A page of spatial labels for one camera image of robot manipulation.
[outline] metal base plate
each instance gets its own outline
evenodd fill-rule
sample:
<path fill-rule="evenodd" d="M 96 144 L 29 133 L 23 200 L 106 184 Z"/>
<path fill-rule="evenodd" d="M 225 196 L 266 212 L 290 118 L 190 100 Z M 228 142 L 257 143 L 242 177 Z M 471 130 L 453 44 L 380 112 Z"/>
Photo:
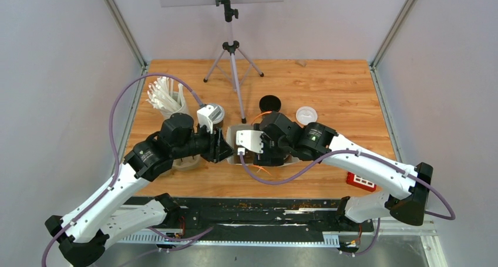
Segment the metal base plate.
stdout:
<path fill-rule="evenodd" d="M 147 197 L 133 197 L 123 206 L 132 209 L 146 203 Z M 339 200 L 288 200 L 240 198 L 175 198 L 180 204 L 176 215 L 184 219 L 184 238 L 214 229 L 199 245 L 231 246 L 308 246 L 338 247 L 338 234 L 356 235 L 359 227 L 337 223 Z M 167 234 L 181 231 L 178 219 L 169 219 L 155 228 Z M 366 233 L 372 222 L 362 223 Z M 164 244 L 160 236 L 148 230 L 135 233 L 121 242 Z"/>

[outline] black cup lid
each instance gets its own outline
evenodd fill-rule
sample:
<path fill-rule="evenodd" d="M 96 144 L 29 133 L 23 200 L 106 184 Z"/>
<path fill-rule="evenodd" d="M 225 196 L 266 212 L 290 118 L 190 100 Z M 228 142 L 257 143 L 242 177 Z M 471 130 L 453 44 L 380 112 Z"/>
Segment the black cup lid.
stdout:
<path fill-rule="evenodd" d="M 265 111 L 280 111 L 282 107 L 282 103 L 277 96 L 266 95 L 260 100 L 260 110 L 261 112 Z"/>

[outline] white cup lid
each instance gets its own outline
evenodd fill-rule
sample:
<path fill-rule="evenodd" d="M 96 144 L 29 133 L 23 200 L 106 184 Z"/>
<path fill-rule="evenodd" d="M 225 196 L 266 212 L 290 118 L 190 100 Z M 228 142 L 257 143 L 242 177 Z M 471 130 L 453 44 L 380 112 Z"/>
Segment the white cup lid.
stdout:
<path fill-rule="evenodd" d="M 308 125 L 308 123 L 318 120 L 318 114 L 312 107 L 300 107 L 296 111 L 296 118 L 302 125 Z"/>

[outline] wooden table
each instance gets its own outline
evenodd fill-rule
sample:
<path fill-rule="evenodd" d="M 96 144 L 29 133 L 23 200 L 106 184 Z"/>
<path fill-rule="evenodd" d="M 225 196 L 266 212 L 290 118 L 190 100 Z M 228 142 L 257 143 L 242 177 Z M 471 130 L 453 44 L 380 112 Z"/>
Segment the wooden table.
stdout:
<path fill-rule="evenodd" d="M 318 113 L 318 122 L 345 135 L 388 158 L 394 158 L 391 141 L 379 106 L 374 84 L 364 60 L 309 60 L 306 67 L 293 60 L 255 60 L 264 77 L 252 70 L 241 86 L 245 115 L 248 123 L 260 113 L 258 102 L 267 94 L 282 101 L 281 112 L 295 120 L 301 106 L 311 106 Z M 154 60 L 149 72 L 175 75 L 189 84 L 205 103 L 217 103 L 225 108 L 223 131 L 229 125 L 240 124 L 237 94 L 231 83 L 219 70 L 215 70 L 208 83 L 203 78 L 213 64 L 212 60 Z M 226 60 L 220 66 L 230 72 Z M 238 74 L 248 68 L 245 60 L 237 62 Z M 148 84 L 156 80 L 149 77 L 140 98 L 126 152 L 158 131 L 163 117 L 146 102 Z M 190 113 L 196 120 L 197 104 L 186 94 Z M 282 180 L 304 168 L 299 162 L 284 168 L 268 167 L 272 174 L 257 173 L 268 180 Z M 137 195 L 159 195 L 164 192 L 177 197 L 275 197 L 275 198 L 341 198 L 346 195 L 362 196 L 369 192 L 345 183 L 346 171 L 318 164 L 296 180 L 279 186 L 264 185 L 253 180 L 240 165 L 226 161 L 218 164 L 202 161 L 199 168 L 160 176 Z"/>

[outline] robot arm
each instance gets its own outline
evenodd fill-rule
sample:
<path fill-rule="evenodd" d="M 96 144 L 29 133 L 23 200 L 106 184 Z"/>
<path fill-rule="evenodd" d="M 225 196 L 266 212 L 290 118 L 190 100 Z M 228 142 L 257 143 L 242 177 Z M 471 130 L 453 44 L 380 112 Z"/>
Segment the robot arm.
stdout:
<path fill-rule="evenodd" d="M 255 152 L 255 165 L 281 165 L 287 154 L 307 161 L 337 153 L 323 158 L 322 162 L 353 172 L 384 189 L 365 197 L 343 198 L 338 208 L 339 215 L 356 223 L 393 216 L 409 225 L 422 225 L 429 191 L 408 175 L 430 183 L 430 165 L 420 163 L 414 167 L 390 160 L 323 124 L 310 123 L 301 127 L 282 113 L 267 115 L 254 128 L 238 131 L 236 140 L 239 146 Z M 389 165 L 403 169 L 404 173 Z"/>
<path fill-rule="evenodd" d="M 199 110 L 199 121 L 202 117 L 202 121 L 208 122 L 212 111 L 215 111 L 213 106 Z M 200 154 L 205 160 L 216 163 L 232 155 L 233 150 L 223 139 L 221 129 L 214 129 L 211 122 L 198 126 L 194 133 L 193 124 L 192 117 L 186 114 L 172 115 L 163 122 L 160 131 L 137 143 L 124 157 L 113 187 L 109 186 L 111 177 L 72 212 L 63 217 L 53 215 L 45 222 L 52 236 L 70 224 L 57 241 L 62 255 L 72 265 L 89 266 L 123 237 L 174 218 L 172 215 L 179 206 L 168 194 L 159 195 L 125 214 L 116 217 L 112 214 L 134 193 L 171 169 L 175 159 Z M 107 194 L 94 203 L 105 190 L 108 190 Z M 86 208 L 89 208 L 86 214 L 76 223 L 72 222 Z"/>

